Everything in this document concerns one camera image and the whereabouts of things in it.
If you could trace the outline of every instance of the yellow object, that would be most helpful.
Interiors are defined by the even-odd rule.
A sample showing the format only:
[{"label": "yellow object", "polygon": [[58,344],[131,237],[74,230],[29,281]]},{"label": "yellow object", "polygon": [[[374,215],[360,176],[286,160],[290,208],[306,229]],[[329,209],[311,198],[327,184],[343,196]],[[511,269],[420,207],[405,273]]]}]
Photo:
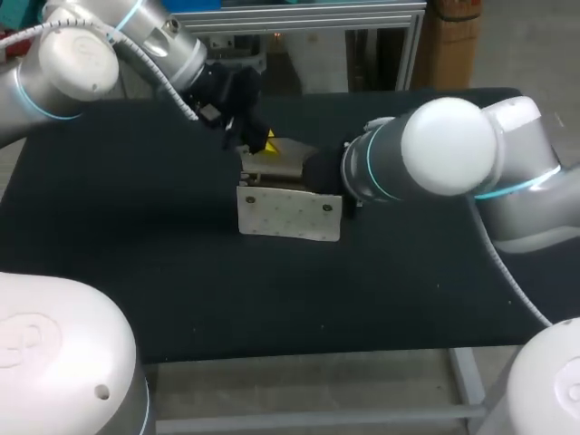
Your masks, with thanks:
[{"label": "yellow object", "polygon": [[[268,133],[268,138],[275,138],[276,136],[274,135],[273,131],[270,131]],[[264,148],[264,151],[262,152],[267,152],[267,153],[272,153],[272,154],[279,154],[278,150],[276,149],[276,147],[270,143],[270,142],[266,142],[266,147]]]}]

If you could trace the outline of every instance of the metal frame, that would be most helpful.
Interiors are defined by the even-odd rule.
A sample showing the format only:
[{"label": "metal frame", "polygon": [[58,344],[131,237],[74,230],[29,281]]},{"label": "metal frame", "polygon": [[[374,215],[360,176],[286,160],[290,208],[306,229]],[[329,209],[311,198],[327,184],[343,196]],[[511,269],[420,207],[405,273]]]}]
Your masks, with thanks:
[{"label": "metal frame", "polygon": [[505,391],[509,371],[516,356],[514,355],[506,365],[486,397],[472,349],[450,349],[449,355],[459,394],[463,400],[461,405],[383,411],[286,412],[192,420],[160,420],[157,422],[157,433],[158,435],[179,435],[201,432],[465,420],[469,435],[494,435],[497,428],[508,418]]},{"label": "metal frame", "polygon": [[360,3],[223,7],[218,11],[176,14],[196,35],[271,34],[324,29],[407,29],[396,90],[411,86],[411,77],[427,2]]}]

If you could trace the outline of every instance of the screw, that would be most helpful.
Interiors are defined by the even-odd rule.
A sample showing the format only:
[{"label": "screw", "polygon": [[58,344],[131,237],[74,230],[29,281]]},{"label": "screw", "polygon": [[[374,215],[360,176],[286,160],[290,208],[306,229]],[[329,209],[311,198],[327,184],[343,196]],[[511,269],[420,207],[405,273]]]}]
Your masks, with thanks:
[{"label": "screw", "polygon": [[175,18],[171,18],[166,22],[166,26],[170,32],[176,34],[179,31],[179,21]]}]

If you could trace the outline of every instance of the black table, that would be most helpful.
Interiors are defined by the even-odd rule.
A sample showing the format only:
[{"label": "black table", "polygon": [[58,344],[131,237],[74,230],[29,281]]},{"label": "black table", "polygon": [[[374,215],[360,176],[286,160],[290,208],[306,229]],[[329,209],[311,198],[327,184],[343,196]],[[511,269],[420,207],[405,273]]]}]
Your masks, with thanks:
[{"label": "black table", "polygon": [[[485,106],[518,92],[461,95]],[[264,99],[260,110],[280,136],[333,146],[436,96]],[[220,138],[154,101],[104,101],[34,135],[0,207],[0,270],[100,289],[145,363],[515,344],[541,329],[464,199],[367,207],[339,243],[239,235],[240,163]],[[557,321],[580,315],[578,257],[571,241],[506,260]]]}]

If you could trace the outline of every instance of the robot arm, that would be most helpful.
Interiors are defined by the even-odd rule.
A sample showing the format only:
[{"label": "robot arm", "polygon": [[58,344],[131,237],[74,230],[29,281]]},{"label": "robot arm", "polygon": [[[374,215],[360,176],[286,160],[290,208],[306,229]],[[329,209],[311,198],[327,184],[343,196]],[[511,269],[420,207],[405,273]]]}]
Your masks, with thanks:
[{"label": "robot arm", "polygon": [[561,169],[528,97],[483,110],[443,98],[374,122],[346,149],[342,180],[362,202],[469,194],[494,245],[529,252],[580,235],[580,170]]},{"label": "robot arm", "polygon": [[[251,68],[232,71],[221,64],[207,65],[204,44],[160,2],[49,0],[43,17],[46,30],[30,53],[0,73],[0,103],[13,108],[0,120],[0,148],[44,124],[80,116],[88,102],[99,100],[116,83],[116,55],[159,84],[143,63],[147,56],[180,95],[180,104],[197,114],[189,111],[192,118],[227,130],[227,140],[240,139],[253,152],[265,147],[269,129],[253,115],[259,74]],[[103,23],[114,31],[49,26],[66,20]],[[118,34],[126,35],[143,56],[123,44],[115,44],[113,51]]]}]

